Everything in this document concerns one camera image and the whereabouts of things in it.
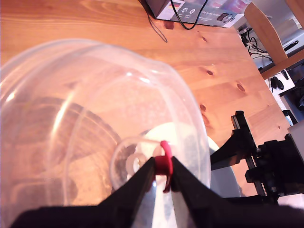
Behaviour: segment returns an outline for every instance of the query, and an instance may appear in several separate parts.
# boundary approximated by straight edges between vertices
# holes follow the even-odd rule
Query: chair backrest
[[[275,28],[266,15],[253,2],[247,6],[245,18],[276,65],[288,59]]]
[[[304,29],[304,0],[285,0]]]

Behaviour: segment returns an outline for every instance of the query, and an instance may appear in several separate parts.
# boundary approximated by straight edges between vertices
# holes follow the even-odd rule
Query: wood knot
[[[201,104],[199,107],[203,112],[206,111],[206,107],[203,104]]]
[[[238,83],[237,86],[240,91],[245,92],[245,89],[241,84]]]
[[[210,121],[208,120],[207,116],[205,116],[203,113],[201,115],[203,116],[205,125],[209,125]]]

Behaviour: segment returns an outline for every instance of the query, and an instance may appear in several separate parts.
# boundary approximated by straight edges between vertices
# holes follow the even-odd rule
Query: black cable
[[[253,59],[259,58],[259,57],[265,57],[265,58],[268,58],[271,62],[273,62],[272,58],[270,58],[269,55],[268,55],[268,56],[264,56],[264,55],[262,55],[262,54],[260,54],[260,53],[257,53],[257,52],[251,52],[251,53],[252,53],[252,54],[260,55],[260,56],[258,56],[258,57],[254,57]]]
[[[255,59],[255,58],[262,58],[262,57],[268,58],[270,61],[272,61],[272,59],[271,59],[271,58],[269,58],[269,57],[267,57],[267,56],[263,56],[263,55],[261,55],[261,56],[257,56],[257,57],[254,57],[254,58],[252,58],[252,59]]]
[[[199,20],[199,18],[200,18],[200,13],[203,11],[203,9],[204,9],[205,5],[206,5],[206,4],[207,4],[207,2],[208,2],[208,0],[206,0],[206,1],[205,1],[204,5],[203,5],[203,6],[200,8],[200,11],[199,11],[198,17],[196,18],[196,20],[195,20],[195,22],[194,22],[193,26],[192,26],[192,27],[190,27],[190,28],[188,28],[188,27],[186,27],[186,26],[185,26],[184,22],[182,22],[182,21],[181,21],[181,19],[180,19],[179,15],[178,15],[178,13],[177,13],[177,11],[176,11],[176,9],[175,9],[175,6],[174,6],[173,1],[172,1],[172,0],[170,0],[170,1],[171,1],[171,5],[172,5],[172,7],[173,7],[173,10],[174,10],[174,13],[175,13],[175,15],[176,15],[177,19],[179,20],[180,24],[181,24],[181,25],[184,27],[184,29],[186,29],[186,30],[191,30],[191,29],[193,29],[193,28],[196,26],[196,24],[198,23],[198,20]]]
[[[252,45],[252,48],[253,48],[254,50],[259,51],[259,52],[262,52],[262,53],[267,53],[267,51],[264,51],[264,50],[262,50],[262,49],[260,49],[260,48],[258,47],[257,40],[256,40],[255,37],[250,37],[250,34],[249,34],[250,31],[253,31],[253,29],[252,29],[252,28],[248,29],[248,31],[247,31],[247,36],[248,36],[249,39],[247,39],[246,36],[245,36],[245,39],[246,39],[248,42],[252,42],[252,40],[255,41],[256,45],[254,45],[254,44]]]

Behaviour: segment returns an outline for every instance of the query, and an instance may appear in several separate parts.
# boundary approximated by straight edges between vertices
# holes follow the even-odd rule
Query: wood grain
[[[275,65],[274,67],[270,68],[269,70],[262,73],[262,77],[266,80],[273,75],[281,72],[282,70],[290,67],[291,65],[301,61],[304,59],[304,50],[299,51],[298,53],[290,56],[288,59],[280,62],[279,64]]]
[[[302,0],[285,0],[297,20],[304,28],[304,2]]]
[[[283,140],[288,123],[254,62],[232,28],[196,26],[186,31],[174,23],[168,39],[151,28],[136,0],[3,0],[1,2],[1,65],[46,41],[86,38],[120,45],[173,66],[191,88],[208,135],[219,145],[230,137],[230,116],[244,110],[257,145]],[[244,165],[234,168],[246,195],[254,187],[244,178]]]
[[[248,5],[244,14],[274,63],[287,59],[280,37],[266,15],[253,2]]]

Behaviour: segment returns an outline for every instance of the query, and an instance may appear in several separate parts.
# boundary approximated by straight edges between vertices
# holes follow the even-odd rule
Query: power cord
[[[255,37],[250,37],[250,32],[251,32],[251,31],[253,31],[252,28],[248,29],[248,31],[247,31],[247,32],[245,33],[245,35],[243,36],[243,37],[245,38],[245,40],[246,40],[247,42],[250,43],[250,46],[249,46],[249,48],[248,48],[248,52],[249,52],[250,48],[252,48],[252,49],[254,49],[255,51],[258,51],[258,52],[267,54],[267,51],[262,50],[262,49],[260,49],[260,48],[258,47],[256,38],[255,38]]]
[[[269,55],[268,55],[268,56],[264,56],[264,55],[262,55],[262,54],[260,54],[260,53],[257,53],[257,52],[251,52],[251,53],[252,53],[252,54],[256,54],[256,55],[260,55],[260,56],[254,57],[254,58],[252,58],[252,59],[265,57],[265,58],[268,58],[271,62],[273,62],[272,58],[270,58]]]
[[[171,2],[171,5],[172,5],[173,10],[174,10],[174,13],[175,13],[177,19],[179,20],[180,24],[184,27],[184,29],[186,29],[186,30],[191,30],[191,29],[193,29],[193,28],[197,25],[197,23],[198,23],[198,21],[199,21],[199,18],[200,18],[200,13],[203,11],[203,9],[204,9],[204,7],[206,6],[208,0],[206,0],[205,3],[204,3],[204,5],[200,8],[198,17],[196,18],[196,20],[195,20],[193,26],[190,27],[190,28],[186,27],[185,24],[184,24],[184,22],[181,21],[181,18],[179,17],[179,15],[178,15],[178,13],[177,13],[177,11],[176,11],[176,9],[175,9],[173,0],[170,0],[170,2]]]

